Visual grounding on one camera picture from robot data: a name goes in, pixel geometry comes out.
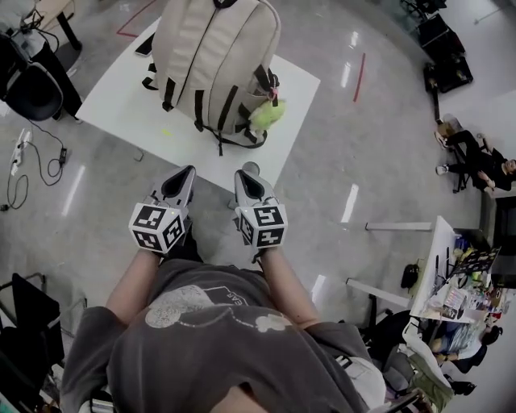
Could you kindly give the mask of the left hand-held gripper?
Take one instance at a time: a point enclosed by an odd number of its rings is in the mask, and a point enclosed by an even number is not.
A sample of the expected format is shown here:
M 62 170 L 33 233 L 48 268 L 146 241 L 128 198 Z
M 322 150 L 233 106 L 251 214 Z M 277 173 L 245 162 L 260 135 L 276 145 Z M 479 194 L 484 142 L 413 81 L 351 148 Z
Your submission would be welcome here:
M 135 204 L 128 228 L 139 248 L 166 256 L 184 242 L 196 180 L 192 165 L 175 168 L 159 176 L 150 193 Z

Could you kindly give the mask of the white power strip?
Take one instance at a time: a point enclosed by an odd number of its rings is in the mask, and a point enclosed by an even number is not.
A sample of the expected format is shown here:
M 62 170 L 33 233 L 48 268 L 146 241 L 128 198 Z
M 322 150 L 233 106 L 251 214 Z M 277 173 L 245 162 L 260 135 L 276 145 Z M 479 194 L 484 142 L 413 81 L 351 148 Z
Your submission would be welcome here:
M 10 159 L 10 175 L 15 176 L 23 163 L 23 152 L 32 140 L 31 131 L 23 128 L 17 139 L 15 149 Z

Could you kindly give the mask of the red floor tape strip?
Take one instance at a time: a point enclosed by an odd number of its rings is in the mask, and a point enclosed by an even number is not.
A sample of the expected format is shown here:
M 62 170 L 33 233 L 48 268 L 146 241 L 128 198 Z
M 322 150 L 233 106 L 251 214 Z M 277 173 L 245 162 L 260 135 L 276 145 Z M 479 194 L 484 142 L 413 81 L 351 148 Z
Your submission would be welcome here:
M 358 78 L 357 78 L 357 82 L 356 82 L 355 93 L 354 93 L 353 99 L 352 99 L 353 103 L 357 103 L 359 96 L 360 96 L 360 87 L 361 87 L 363 76 L 364 76 L 365 60 L 366 60 L 366 53 L 364 52 L 362 54 L 361 61 L 360 61 L 360 70 L 359 70 L 359 74 L 358 74 Z

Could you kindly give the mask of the person's right forearm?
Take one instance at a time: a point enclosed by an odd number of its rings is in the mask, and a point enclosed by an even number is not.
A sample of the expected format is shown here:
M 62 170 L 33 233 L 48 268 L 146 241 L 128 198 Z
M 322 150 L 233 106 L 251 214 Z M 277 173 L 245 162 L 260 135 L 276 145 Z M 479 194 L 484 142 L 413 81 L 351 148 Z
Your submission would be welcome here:
M 320 323 L 310 295 L 285 258 L 281 248 L 266 248 L 261 267 L 277 309 L 301 329 Z

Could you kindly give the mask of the person's grey printed t-shirt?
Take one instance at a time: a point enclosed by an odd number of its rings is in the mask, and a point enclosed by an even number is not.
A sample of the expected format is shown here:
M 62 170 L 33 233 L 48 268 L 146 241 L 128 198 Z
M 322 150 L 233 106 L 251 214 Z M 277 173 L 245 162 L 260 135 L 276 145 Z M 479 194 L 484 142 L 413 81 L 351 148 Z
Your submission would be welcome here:
M 353 361 L 367 360 L 356 327 L 297 327 L 258 273 L 171 260 L 129 324 L 105 307 L 85 310 L 61 407 L 78 413 L 107 387 L 119 413 L 208 413 L 242 386 L 269 413 L 366 413 L 351 375 Z

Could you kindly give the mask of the cluttered white desk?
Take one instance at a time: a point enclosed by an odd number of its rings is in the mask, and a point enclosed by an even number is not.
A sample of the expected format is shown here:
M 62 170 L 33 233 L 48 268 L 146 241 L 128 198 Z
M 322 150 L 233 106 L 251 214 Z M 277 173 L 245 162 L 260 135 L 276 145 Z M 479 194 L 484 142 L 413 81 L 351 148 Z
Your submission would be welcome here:
M 431 246 L 405 294 L 349 278 L 346 286 L 410 312 L 419 319 L 479 323 L 507 311 L 511 294 L 495 286 L 500 248 L 487 242 L 479 230 L 453 228 L 443 217 L 433 222 L 367 223 L 367 231 L 430 232 Z

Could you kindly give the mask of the person's left forearm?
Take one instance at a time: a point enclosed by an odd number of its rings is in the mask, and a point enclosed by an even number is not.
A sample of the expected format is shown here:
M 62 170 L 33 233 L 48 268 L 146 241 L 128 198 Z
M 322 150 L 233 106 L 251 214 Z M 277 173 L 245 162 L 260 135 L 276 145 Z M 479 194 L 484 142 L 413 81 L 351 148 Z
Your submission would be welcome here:
M 154 252 L 139 250 L 110 294 L 106 308 L 124 325 L 146 307 L 160 261 Z

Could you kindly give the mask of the black pouch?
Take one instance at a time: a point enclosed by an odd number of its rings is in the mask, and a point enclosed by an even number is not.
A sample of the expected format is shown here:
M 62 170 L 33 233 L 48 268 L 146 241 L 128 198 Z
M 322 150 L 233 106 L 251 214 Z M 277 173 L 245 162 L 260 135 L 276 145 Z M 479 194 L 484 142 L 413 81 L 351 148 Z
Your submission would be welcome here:
M 417 282 L 419 275 L 418 264 L 408 264 L 402 274 L 401 288 L 410 290 Z

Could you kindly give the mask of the beige backpack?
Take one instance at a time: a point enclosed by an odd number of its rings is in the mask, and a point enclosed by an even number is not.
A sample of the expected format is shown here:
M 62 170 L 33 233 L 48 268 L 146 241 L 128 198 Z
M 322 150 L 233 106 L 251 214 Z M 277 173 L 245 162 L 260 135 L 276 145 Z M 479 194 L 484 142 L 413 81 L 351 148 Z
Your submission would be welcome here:
M 219 146 L 263 146 L 268 130 L 251 131 L 248 118 L 281 99 L 270 68 L 281 21 L 268 0 L 169 0 L 154 34 L 142 85 L 163 110 L 188 116 Z

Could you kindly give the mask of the wooden oval table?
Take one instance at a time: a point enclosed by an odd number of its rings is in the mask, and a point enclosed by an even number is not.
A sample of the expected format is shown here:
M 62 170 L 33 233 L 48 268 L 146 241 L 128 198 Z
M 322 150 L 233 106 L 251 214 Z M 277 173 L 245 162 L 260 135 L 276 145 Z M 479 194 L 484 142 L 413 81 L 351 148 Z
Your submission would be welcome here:
M 25 23 L 34 23 L 41 31 L 49 32 L 52 23 L 58 23 L 66 36 L 67 42 L 57 47 L 55 54 L 61 64 L 71 69 L 81 55 L 82 43 L 76 37 L 69 23 L 74 16 L 75 0 L 36 0 L 35 10 L 25 19 Z

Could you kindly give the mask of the black office chair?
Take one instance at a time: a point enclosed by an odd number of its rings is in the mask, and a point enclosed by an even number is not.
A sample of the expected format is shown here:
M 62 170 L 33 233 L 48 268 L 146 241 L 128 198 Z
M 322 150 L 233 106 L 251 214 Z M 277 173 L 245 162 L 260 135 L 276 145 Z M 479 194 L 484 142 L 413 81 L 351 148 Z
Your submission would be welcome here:
M 360 333 L 368 346 L 369 356 L 373 360 L 385 362 L 395 347 L 405 343 L 402 333 L 410 319 L 409 311 L 401 311 L 387 315 L 375 325 L 363 328 Z

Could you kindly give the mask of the black equipment case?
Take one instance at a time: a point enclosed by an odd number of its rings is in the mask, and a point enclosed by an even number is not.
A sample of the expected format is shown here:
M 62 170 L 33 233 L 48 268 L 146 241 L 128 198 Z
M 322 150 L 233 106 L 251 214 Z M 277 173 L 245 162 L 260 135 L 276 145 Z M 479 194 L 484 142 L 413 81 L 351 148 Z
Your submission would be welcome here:
M 418 25 L 418 42 L 433 61 L 442 61 L 466 53 L 458 35 L 437 14 Z
M 445 94 L 474 80 L 464 56 L 452 57 L 438 64 L 425 64 L 423 69 L 425 90 L 438 90 Z

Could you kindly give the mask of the black smartphone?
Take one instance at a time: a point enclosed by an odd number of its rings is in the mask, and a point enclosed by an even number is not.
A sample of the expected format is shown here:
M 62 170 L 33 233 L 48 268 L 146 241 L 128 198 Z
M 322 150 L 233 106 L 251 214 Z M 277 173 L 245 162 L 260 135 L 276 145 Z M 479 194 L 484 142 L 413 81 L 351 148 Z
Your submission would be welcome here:
M 136 50 L 135 54 L 137 56 L 147 57 L 152 53 L 152 42 L 154 39 L 154 33 L 152 33 L 142 44 L 140 44 Z

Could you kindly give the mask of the green plush toy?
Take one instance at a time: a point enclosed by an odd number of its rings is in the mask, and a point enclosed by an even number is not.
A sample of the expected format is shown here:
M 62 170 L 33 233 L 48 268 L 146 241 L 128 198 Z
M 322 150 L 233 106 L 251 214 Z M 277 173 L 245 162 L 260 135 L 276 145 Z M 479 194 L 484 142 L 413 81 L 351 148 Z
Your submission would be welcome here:
M 249 116 L 249 128 L 251 131 L 267 131 L 275 122 L 277 122 L 286 109 L 286 101 L 278 99 L 277 101 L 266 101 L 258 106 Z

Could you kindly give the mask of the white table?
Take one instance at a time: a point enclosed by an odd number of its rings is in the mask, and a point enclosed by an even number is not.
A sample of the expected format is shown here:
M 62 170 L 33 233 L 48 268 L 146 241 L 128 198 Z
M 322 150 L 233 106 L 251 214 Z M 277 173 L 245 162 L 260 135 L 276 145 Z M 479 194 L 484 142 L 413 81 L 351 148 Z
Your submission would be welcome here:
M 78 118 L 174 165 L 193 165 L 199 177 L 225 190 L 233 191 L 235 171 L 247 161 L 257 163 L 261 177 L 275 185 L 320 80 L 275 56 L 271 69 L 280 78 L 280 96 L 287 103 L 283 117 L 269 129 L 261 148 L 220 148 L 210 132 L 198 132 L 193 120 L 181 112 L 164 111 L 159 95 L 142 86 L 151 60 L 137 56 L 135 50 L 157 25 L 153 22 L 146 28 L 102 75 Z

